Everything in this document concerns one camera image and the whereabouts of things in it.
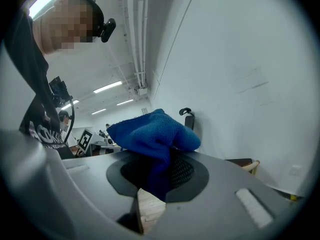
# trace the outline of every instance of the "man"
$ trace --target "man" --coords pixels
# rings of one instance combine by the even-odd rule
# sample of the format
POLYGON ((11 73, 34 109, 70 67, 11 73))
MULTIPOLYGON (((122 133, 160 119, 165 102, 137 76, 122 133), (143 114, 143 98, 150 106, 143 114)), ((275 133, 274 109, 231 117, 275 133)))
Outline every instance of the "man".
MULTIPOLYGON (((59 120, 60 120, 60 136, 62 141, 64 142, 68 131, 69 131, 69 114, 67 111, 65 110, 61 110, 59 112, 59 120)), ((75 136, 73 135, 72 131, 70 132, 70 135, 66 141, 69 149, 72 151, 72 153, 77 152, 78 151, 78 143, 76 141, 75 136)))
POLYGON ((35 20, 18 11, 4 37, 11 63, 35 93, 19 129, 45 148, 57 150, 62 159, 74 156, 60 136, 45 56, 72 48, 76 42, 92 42, 103 23, 104 15, 93 0, 56 0, 35 20))

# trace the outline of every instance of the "black shirt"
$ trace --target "black shirt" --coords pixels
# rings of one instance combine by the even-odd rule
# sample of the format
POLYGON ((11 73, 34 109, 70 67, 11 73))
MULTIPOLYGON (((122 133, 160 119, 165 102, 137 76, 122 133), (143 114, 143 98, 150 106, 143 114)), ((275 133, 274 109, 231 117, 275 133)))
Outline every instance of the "black shirt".
POLYGON ((62 159, 74 158, 60 137, 60 121, 47 80, 49 65, 36 44, 32 24, 31 17, 20 10, 4 37, 13 64, 35 92, 20 131, 40 141, 45 148, 56 149, 62 159))

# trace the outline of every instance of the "blue towel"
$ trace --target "blue towel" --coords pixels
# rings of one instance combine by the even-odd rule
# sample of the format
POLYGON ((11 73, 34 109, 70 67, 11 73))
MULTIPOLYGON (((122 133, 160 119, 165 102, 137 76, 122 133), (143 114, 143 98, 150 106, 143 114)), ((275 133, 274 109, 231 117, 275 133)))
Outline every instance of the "blue towel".
POLYGON ((170 148, 194 151, 201 144, 190 128, 172 119, 162 109, 113 124, 107 132, 120 147, 154 158, 145 190, 163 201, 170 190, 167 174, 170 148))

